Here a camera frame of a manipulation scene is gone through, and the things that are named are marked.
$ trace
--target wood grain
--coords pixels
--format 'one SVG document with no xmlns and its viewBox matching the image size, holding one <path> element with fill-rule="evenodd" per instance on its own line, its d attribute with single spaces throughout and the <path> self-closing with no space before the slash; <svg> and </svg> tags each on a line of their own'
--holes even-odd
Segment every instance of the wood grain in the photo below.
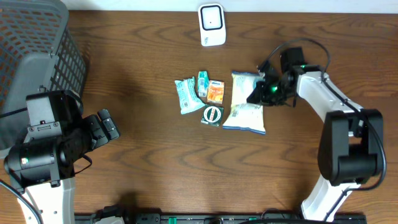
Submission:
<svg viewBox="0 0 398 224">
<path fill-rule="evenodd" d="M 200 70 L 223 80 L 224 122 L 232 70 L 255 72 L 275 46 L 311 37 L 330 50 L 334 83 L 384 117 L 386 180 L 372 192 L 353 193 L 340 211 L 397 223 L 398 16 L 235 12 L 225 18 L 226 43 L 204 48 L 194 12 L 70 13 L 72 35 L 91 59 L 85 115 L 107 108 L 122 133 L 91 152 L 93 166 L 76 177 L 76 212 L 118 202 L 174 213 L 297 208 L 320 175 L 322 121 L 311 107 L 299 100 L 295 109 L 264 108 L 266 136 L 227 131 L 200 124 L 200 111 L 181 115 L 174 80 Z M 321 50 L 300 45 L 309 62 L 325 63 Z M 78 161 L 76 169 L 85 165 Z M 0 177 L 8 180 L 4 170 Z M 0 223 L 23 223 L 16 199 L 0 193 Z"/>
</svg>

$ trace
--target wire mesh basket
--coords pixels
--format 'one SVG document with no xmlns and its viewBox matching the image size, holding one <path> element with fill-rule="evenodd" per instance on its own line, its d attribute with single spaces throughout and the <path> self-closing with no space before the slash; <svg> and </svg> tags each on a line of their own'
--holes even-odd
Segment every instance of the wire mesh basket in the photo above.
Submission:
<svg viewBox="0 0 398 224">
<path fill-rule="evenodd" d="M 27 95 L 73 90 L 80 96 L 86 65 L 59 0 L 0 0 L 0 114 L 26 107 Z M 27 112 L 0 119 L 0 150 L 15 144 Z"/>
</svg>

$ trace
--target small white box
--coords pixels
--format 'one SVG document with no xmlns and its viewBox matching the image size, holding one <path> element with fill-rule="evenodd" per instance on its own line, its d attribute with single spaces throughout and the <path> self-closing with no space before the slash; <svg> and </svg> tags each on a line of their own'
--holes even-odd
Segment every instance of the small white box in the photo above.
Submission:
<svg viewBox="0 0 398 224">
<path fill-rule="evenodd" d="M 226 29 L 224 9 L 220 4 L 204 4 L 199 7 L 201 44 L 205 47 L 225 43 Z"/>
</svg>

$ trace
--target white wall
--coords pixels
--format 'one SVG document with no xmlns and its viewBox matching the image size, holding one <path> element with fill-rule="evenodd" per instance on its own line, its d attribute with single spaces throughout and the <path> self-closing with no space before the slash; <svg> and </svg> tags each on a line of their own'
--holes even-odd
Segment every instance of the white wall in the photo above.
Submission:
<svg viewBox="0 0 398 224">
<path fill-rule="evenodd" d="M 61 0 L 69 9 L 121 11 L 196 11 L 220 3 L 227 12 L 398 13 L 398 0 Z"/>
</svg>

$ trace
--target plastic wrapper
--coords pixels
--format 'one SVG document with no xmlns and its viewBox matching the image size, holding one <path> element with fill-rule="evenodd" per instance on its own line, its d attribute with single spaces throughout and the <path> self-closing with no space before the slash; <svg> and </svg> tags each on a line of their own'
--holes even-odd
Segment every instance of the plastic wrapper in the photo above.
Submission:
<svg viewBox="0 0 398 224">
<path fill-rule="evenodd" d="M 223 129 L 249 130 L 266 134 L 263 122 L 262 106 L 247 103 L 247 97 L 253 92 L 258 81 L 264 80 L 258 74 L 232 72 L 231 113 L 223 124 Z"/>
<path fill-rule="evenodd" d="M 191 113 L 205 106 L 195 93 L 195 77 L 187 80 L 175 80 L 180 98 L 181 114 Z"/>
</svg>

